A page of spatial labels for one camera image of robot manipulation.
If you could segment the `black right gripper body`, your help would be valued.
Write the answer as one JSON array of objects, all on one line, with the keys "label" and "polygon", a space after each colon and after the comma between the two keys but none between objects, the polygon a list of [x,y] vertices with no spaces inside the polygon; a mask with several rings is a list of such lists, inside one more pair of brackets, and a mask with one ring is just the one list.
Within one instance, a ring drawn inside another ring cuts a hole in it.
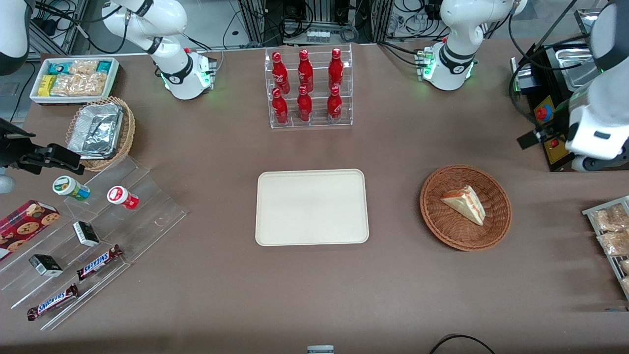
[{"label": "black right gripper body", "polygon": [[6,168],[29,153],[34,134],[0,119],[0,166]]}]

